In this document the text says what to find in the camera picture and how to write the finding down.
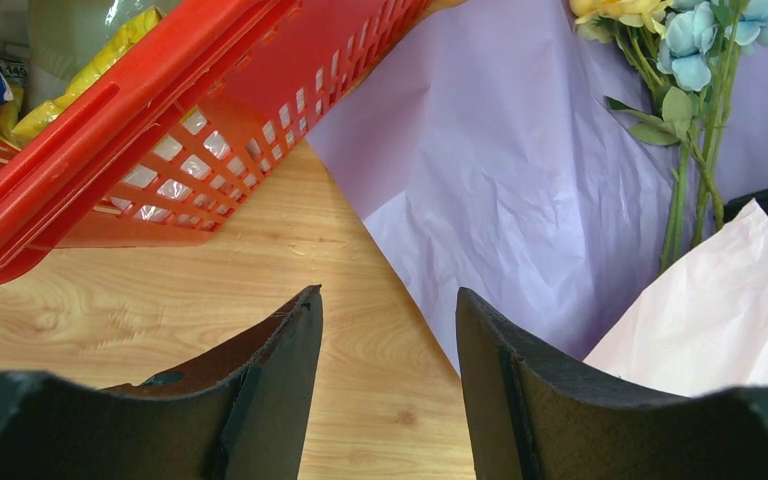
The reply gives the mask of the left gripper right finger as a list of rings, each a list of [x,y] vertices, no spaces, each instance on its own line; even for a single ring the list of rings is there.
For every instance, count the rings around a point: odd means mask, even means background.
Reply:
[[[456,339],[480,479],[768,479],[768,387],[687,398],[628,382],[465,287]]]

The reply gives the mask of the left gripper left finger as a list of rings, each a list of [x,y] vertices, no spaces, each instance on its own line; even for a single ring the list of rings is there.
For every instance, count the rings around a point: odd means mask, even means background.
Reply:
[[[294,479],[322,334],[311,285],[138,385],[0,371],[0,479]]]

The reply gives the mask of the pink wrapping paper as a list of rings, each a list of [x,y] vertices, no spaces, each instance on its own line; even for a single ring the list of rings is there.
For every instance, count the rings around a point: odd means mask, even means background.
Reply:
[[[584,360],[695,397],[768,387],[768,216],[756,201],[646,287]]]

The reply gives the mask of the blue artificial flower stem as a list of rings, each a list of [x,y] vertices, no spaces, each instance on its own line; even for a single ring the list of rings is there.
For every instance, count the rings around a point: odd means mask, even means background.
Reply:
[[[704,237],[708,213],[724,224],[715,177],[741,57],[759,44],[768,49],[768,1],[674,1],[666,17],[656,66],[690,100],[692,115],[679,135],[679,166],[664,251],[685,252],[682,226],[687,168],[696,165],[698,187],[692,247]]]

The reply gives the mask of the purple wrapping paper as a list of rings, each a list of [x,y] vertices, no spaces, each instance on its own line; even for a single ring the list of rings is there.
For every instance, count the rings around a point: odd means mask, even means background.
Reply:
[[[458,290],[584,358],[652,282],[671,149],[606,98],[647,92],[563,1],[468,1],[431,15],[309,142],[457,357]]]

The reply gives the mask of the yellow artificial flower stem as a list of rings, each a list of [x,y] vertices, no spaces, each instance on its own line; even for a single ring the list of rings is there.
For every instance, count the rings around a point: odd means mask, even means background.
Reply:
[[[636,117],[639,123],[631,128],[633,136],[652,146],[675,150],[669,161],[672,193],[659,271],[665,272],[682,255],[684,207],[687,196],[687,151],[678,142],[678,135],[668,129],[662,118],[662,103],[674,82],[656,66],[658,48],[666,32],[664,24],[669,1],[569,1],[574,17],[573,28],[585,40],[612,43],[621,51],[627,63],[641,77],[651,98],[649,113],[636,107],[623,107],[609,99],[609,107]]]

